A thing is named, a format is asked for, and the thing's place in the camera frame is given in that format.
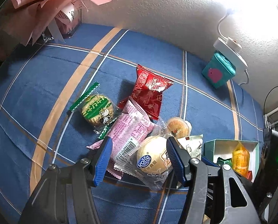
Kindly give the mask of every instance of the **black cable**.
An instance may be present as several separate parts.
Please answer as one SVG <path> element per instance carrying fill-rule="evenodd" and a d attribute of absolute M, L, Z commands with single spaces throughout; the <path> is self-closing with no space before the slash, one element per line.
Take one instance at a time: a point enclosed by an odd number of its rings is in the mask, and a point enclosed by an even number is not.
<path fill-rule="evenodd" d="M 266 96 L 266 98 L 265 98 L 265 102 L 264 102 L 264 115 L 265 115 L 265 106 L 266 106 L 266 100 L 267 100 L 267 97 L 269 96 L 269 94 L 270 94 L 270 92 L 272 92 L 275 88 L 278 88 L 278 86 L 276 86 L 276 87 L 273 87 L 270 91 L 269 91 L 269 93 L 267 94 L 267 96 Z"/>

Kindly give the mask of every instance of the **red snack package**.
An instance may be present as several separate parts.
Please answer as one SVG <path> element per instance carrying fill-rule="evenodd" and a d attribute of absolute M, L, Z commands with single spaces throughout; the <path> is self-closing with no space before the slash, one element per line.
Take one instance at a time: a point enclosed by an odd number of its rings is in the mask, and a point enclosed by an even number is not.
<path fill-rule="evenodd" d="M 137 80 L 130 96 L 145 110 L 151 119 L 158 120 L 163 91 L 169 88 L 173 81 L 156 75 L 139 64 L 136 71 Z M 123 108 L 127 100 L 121 101 L 118 107 Z"/>

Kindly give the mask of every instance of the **green gift box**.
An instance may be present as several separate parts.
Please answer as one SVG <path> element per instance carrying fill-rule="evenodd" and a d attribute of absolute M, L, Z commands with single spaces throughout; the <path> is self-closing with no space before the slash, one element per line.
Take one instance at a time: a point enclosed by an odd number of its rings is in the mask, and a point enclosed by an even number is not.
<path fill-rule="evenodd" d="M 204 156 L 210 161 L 217 163 L 218 157 L 223 159 L 232 158 L 232 152 L 241 142 L 250 153 L 249 170 L 252 171 L 252 181 L 256 176 L 260 165 L 260 148 L 257 141 L 239 141 L 215 139 L 204 144 Z"/>

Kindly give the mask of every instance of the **blue gripper pad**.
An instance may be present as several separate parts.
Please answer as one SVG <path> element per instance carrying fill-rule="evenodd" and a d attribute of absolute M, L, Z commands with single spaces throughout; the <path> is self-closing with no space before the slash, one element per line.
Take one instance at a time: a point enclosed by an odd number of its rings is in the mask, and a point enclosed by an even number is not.
<path fill-rule="evenodd" d="M 98 149 L 100 151 L 100 157 L 98 158 L 97 163 L 95 165 L 95 172 L 93 178 L 93 183 L 95 187 L 98 186 L 99 183 L 102 182 L 104 179 L 104 175 L 112 152 L 112 147 L 112 139 L 110 137 L 105 137 L 100 148 Z"/>
<path fill-rule="evenodd" d="M 179 155 L 177 154 L 174 145 L 172 143 L 174 139 L 169 137 L 166 142 L 167 153 L 169 159 L 171 161 L 172 167 L 174 169 L 175 175 L 177 180 L 183 185 L 186 185 L 186 178 L 185 178 L 185 166 L 183 162 L 180 160 Z"/>

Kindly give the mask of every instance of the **barcode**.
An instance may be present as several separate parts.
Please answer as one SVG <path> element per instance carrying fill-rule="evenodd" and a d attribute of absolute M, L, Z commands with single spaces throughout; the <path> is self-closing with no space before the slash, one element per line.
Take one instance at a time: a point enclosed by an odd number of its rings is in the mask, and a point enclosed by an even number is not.
<path fill-rule="evenodd" d="M 127 155 L 129 152 L 131 152 L 133 149 L 135 149 L 138 145 L 138 142 L 136 139 L 130 137 L 130 139 L 126 142 L 126 144 L 123 146 L 123 148 L 119 151 L 119 153 L 116 155 L 116 160 L 121 158 L 123 155 Z"/>

